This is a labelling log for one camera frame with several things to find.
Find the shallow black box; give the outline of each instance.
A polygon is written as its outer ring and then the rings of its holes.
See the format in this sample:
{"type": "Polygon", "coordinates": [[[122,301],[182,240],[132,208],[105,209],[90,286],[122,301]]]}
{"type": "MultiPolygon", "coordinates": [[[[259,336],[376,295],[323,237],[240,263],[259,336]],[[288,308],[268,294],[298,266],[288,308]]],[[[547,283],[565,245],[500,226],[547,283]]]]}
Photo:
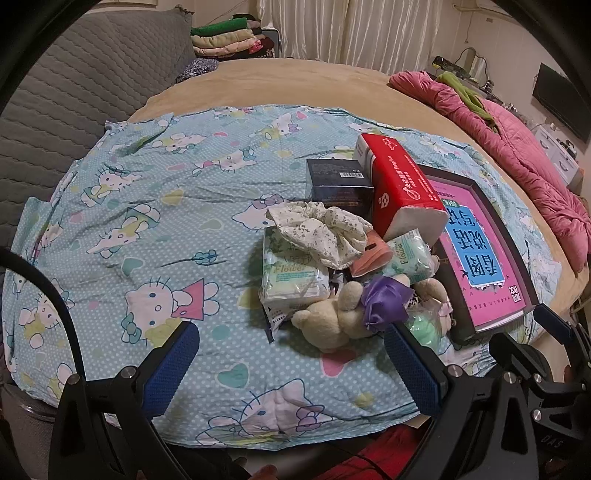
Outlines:
{"type": "Polygon", "coordinates": [[[308,158],[306,198],[368,218],[374,187],[357,160],[308,158]]]}

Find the gray quilted headboard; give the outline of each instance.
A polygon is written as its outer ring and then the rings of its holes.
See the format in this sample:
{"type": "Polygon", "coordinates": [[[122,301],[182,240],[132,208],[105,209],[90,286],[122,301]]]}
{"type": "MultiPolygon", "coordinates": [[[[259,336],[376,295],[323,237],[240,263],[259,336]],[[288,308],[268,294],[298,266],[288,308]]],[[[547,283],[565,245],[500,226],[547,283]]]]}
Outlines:
{"type": "Polygon", "coordinates": [[[12,244],[27,199],[49,200],[106,120],[127,120],[174,83],[195,58],[191,20],[178,8],[93,12],[47,49],[0,116],[0,245],[12,244]]]}

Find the plastic packaging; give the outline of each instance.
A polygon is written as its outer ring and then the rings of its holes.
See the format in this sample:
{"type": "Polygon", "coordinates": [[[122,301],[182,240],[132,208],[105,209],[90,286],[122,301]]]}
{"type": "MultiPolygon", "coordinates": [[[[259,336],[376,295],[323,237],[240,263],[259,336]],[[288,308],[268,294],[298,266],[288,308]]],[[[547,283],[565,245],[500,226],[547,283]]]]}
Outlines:
{"type": "Polygon", "coordinates": [[[437,350],[442,337],[439,323],[439,306],[437,304],[425,305],[418,303],[409,307],[407,312],[406,326],[417,339],[417,342],[438,353],[437,350]]]}
{"type": "Polygon", "coordinates": [[[437,270],[428,245],[421,238],[418,229],[411,230],[386,242],[394,252],[392,260],[384,268],[383,275],[393,277],[404,273],[411,285],[431,278],[437,270]]]}
{"type": "Polygon", "coordinates": [[[283,239],[277,228],[265,229],[261,301],[273,309],[300,309],[330,296],[328,268],[283,239]]]}

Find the red tissue package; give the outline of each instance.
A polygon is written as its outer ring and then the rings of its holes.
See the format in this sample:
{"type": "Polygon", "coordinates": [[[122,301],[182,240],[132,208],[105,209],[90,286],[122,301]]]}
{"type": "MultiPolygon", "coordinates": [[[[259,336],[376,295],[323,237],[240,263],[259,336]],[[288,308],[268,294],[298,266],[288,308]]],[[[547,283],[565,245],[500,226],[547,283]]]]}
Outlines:
{"type": "Polygon", "coordinates": [[[374,186],[374,230],[389,241],[418,228],[423,240],[432,247],[449,215],[402,145],[383,135],[361,134],[353,159],[374,186]]]}

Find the blue gripper pad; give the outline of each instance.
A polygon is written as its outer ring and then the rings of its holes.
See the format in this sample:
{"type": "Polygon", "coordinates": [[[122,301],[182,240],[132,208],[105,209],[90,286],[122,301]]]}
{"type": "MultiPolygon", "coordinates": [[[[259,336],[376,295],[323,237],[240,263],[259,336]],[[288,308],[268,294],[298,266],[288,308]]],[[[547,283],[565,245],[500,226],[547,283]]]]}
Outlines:
{"type": "Polygon", "coordinates": [[[441,360],[430,348],[421,346],[404,325],[388,325],[384,346],[419,411],[437,415],[441,399],[447,393],[441,360]]]}
{"type": "Polygon", "coordinates": [[[558,343],[568,345],[573,341],[573,328],[544,303],[540,303],[534,308],[534,320],[552,335],[558,343]]]}
{"type": "Polygon", "coordinates": [[[144,381],[142,412],[147,418],[164,414],[198,350],[197,326],[181,322],[165,344],[153,349],[139,366],[141,371],[146,364],[148,373],[153,368],[153,373],[144,381]]]}

